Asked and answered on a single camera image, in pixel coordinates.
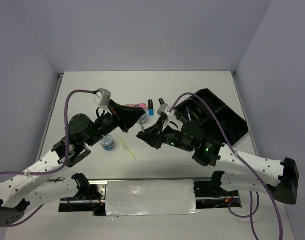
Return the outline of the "green gel pen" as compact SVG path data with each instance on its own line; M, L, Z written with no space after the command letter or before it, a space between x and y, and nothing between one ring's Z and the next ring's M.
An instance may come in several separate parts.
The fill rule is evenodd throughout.
M142 120L141 120L141 119L139 119L139 122L140 122L140 128L141 128L141 131L142 131L142 133L144 133L144 132L145 132L145 127L144 127L144 124L143 124L143 122L142 122Z

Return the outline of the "yellow pen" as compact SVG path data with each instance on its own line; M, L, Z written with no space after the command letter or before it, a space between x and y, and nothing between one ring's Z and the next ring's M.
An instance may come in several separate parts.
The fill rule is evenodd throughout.
M127 151L134 159L136 159L136 156L135 154L131 151L131 149L128 147L128 145L126 144L126 142L120 138L120 141L121 141L121 144L122 144L122 147L125 151Z

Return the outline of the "pink highlighter marker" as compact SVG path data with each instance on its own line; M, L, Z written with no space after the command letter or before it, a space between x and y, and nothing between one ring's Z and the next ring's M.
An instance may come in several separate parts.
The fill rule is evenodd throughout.
M159 103L160 103L161 106L163 106L163 105L166 104L165 101L164 101L162 98L160 98L158 101L159 101Z

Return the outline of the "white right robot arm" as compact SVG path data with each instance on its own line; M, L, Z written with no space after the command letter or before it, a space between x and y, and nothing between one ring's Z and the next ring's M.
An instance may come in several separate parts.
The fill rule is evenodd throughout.
M168 145L190 152L198 164L212 167L209 186L216 196L233 191L267 192L280 203L297 203L299 171L291 158L272 160L232 150L227 144L208 138L203 129L191 122L181 130L163 128L157 123L140 131L137 138L155 149Z

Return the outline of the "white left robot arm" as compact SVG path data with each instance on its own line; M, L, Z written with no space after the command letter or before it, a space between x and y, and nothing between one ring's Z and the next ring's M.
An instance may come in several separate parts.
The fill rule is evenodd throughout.
M95 121L82 113L75 115L68 124L69 144L62 139L22 175L15 173L0 183L0 227L11 227L26 212L57 199L83 200L91 194L99 198L101 194L84 174L75 173L70 177L62 174L89 156L89 147L117 128L128 132L145 113L141 107L122 106L110 100L107 111Z

